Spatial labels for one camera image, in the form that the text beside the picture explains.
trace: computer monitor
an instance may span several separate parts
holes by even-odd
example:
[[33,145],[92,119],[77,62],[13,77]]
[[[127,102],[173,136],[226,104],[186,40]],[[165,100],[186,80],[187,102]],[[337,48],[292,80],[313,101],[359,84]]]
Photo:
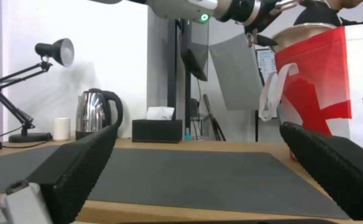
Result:
[[183,63],[197,79],[208,80],[209,22],[185,23],[181,39]]

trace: man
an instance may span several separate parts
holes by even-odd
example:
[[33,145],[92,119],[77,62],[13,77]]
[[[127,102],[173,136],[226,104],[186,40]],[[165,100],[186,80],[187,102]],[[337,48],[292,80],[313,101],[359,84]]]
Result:
[[343,8],[357,7],[363,0],[317,0],[306,9],[296,19],[294,25],[305,23],[327,23],[337,27],[363,24],[345,20],[338,16],[338,12]]

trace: cable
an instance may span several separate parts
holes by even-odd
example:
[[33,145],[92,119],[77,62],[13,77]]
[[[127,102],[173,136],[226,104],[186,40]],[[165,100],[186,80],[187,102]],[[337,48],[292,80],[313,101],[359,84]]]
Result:
[[2,137],[2,136],[4,136],[4,135],[7,135],[7,134],[10,134],[10,133],[13,133],[13,132],[15,132],[15,131],[17,131],[17,130],[20,130],[22,127],[23,127],[23,126],[20,126],[19,128],[16,128],[16,129],[14,129],[14,130],[12,130],[12,131],[9,131],[9,132],[6,132],[6,133],[4,133],[4,134],[1,134],[1,135],[0,135],[0,137]]
[[[4,135],[7,135],[7,134],[10,134],[10,133],[13,133],[17,130],[20,130],[23,126],[20,126],[19,128],[16,128],[14,130],[11,130],[11,131],[8,131],[4,134],[1,134],[0,137],[4,136]],[[35,146],[40,146],[40,145],[43,145],[45,143],[47,143],[48,141],[45,141],[45,142],[40,142],[40,143],[37,143],[37,144],[34,144],[34,145],[30,145],[30,146],[4,146],[2,145],[2,142],[0,142],[0,149],[2,148],[8,148],[8,149],[27,149],[27,148],[31,148],[31,147],[35,147]]]
[[201,105],[201,86],[200,86],[200,80],[197,78],[197,84],[198,84],[198,90],[200,92],[200,100],[198,101],[198,129],[200,130],[200,135],[202,135],[202,123],[200,120],[200,105]]
[[195,131],[195,138],[196,138],[196,140],[198,141],[198,134],[197,134],[197,128],[195,127],[195,121],[193,120],[193,126],[194,126],[194,131]]

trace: stainless steel kettle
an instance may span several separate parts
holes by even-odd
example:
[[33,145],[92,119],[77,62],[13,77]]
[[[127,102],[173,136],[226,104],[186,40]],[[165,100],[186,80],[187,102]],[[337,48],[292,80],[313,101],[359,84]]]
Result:
[[115,102],[118,113],[115,125],[119,127],[123,119],[123,106],[118,95],[96,88],[82,93],[76,110],[76,140],[112,124],[109,101]]

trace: lamp base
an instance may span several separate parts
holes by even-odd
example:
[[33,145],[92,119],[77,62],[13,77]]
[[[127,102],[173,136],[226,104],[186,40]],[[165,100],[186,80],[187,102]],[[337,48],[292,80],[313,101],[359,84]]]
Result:
[[28,142],[44,142],[52,140],[50,133],[28,133],[26,136],[21,134],[9,136],[11,143],[28,143]]

